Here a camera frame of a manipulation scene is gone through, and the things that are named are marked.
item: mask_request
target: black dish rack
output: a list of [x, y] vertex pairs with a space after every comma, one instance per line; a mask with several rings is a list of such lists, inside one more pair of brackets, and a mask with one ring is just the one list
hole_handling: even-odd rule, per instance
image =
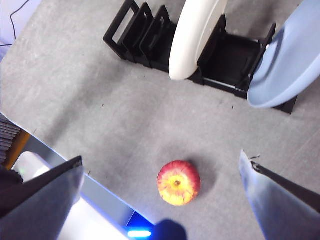
[[[113, 37], [130, 10], [134, 15], [115, 42]], [[197, 71], [189, 80], [247, 99], [253, 75], [272, 41], [276, 24], [271, 26], [266, 38], [261, 39], [229, 34], [226, 26], [226, 16], [222, 15], [197, 62]], [[154, 17], [146, 2], [139, 8], [134, 0], [126, 0], [103, 40], [121, 59], [168, 73], [176, 28], [164, 5]], [[291, 114], [296, 100], [297, 97], [275, 108]]]

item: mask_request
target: white plate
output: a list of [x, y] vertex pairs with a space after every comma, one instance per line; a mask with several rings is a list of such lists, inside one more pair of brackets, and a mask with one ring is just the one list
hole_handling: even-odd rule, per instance
[[169, 75], [172, 80], [189, 78], [228, 0], [186, 0], [174, 34]]

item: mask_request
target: white surface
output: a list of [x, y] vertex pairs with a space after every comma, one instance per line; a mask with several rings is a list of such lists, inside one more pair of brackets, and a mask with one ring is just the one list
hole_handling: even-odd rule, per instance
[[184, 4], [172, 43], [169, 75], [184, 80], [198, 68], [205, 48], [228, 0], [187, 0]]
[[[13, 44], [15, 41], [14, 29], [10, 20], [10, 15], [18, 10], [27, 0], [2, 0], [0, 2], [0, 44]], [[30, 0], [19, 12], [12, 16], [15, 27], [16, 37], [20, 35], [25, 25], [31, 18], [32, 14], [37, 9], [42, 0]], [[10, 46], [0, 47], [0, 60], [6, 55]]]
[[151, 236], [150, 231], [129, 231], [128, 236], [130, 238], [146, 238]]
[[[13, 168], [25, 182], [50, 170], [48, 164], [37, 154], [24, 152]], [[59, 240], [127, 240], [125, 231], [119, 230], [82, 197], [73, 205], [63, 225]]]

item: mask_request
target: blue light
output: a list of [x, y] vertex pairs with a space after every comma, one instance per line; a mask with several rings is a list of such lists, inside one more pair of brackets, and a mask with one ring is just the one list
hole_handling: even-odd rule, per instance
[[150, 231], [129, 231], [128, 232], [129, 238], [147, 238], [151, 236]]

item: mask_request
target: black cable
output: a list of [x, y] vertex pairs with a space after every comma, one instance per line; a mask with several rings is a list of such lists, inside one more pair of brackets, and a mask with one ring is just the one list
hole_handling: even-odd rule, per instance
[[30, 0], [27, 0], [18, 10], [14, 11], [13, 13], [11, 13], [10, 15], [10, 20], [11, 20], [11, 23], [12, 23], [12, 27], [13, 27], [13, 33], [14, 33], [14, 40], [17, 39], [16, 37], [16, 29], [15, 29], [15, 25], [14, 25], [14, 21], [12, 20], [12, 16], [14, 14], [16, 14], [17, 12], [19, 12]]
[[[14, 24], [14, 21], [12, 20], [12, 16], [14, 14], [16, 14], [17, 12], [19, 12], [30, 0], [27, 0], [21, 7], [18, 8], [18, 10], [14, 11], [13, 13], [11, 13], [10, 15], [10, 20], [11, 20], [11, 23], [12, 23], [12, 27], [13, 27], [13, 33], [14, 33], [14, 40], [17, 39], [17, 36], [16, 36], [16, 28], [15, 28], [15, 24]], [[5, 47], [5, 46], [12, 46], [12, 44], [3, 44], [3, 45], [0, 45], [0, 47]]]

